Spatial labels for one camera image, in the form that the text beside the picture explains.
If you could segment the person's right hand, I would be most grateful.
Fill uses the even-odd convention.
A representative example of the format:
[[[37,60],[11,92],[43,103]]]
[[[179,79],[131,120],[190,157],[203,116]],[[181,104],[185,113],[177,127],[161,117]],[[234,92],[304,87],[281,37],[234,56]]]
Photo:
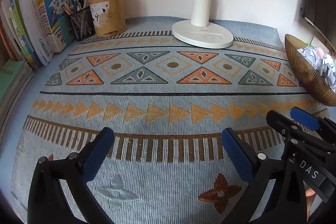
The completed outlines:
[[[306,210],[307,219],[309,219],[311,206],[312,206],[313,201],[315,199],[316,193],[310,186],[308,186],[308,184],[305,184],[305,196],[306,196],[306,205],[307,205],[307,210]]]

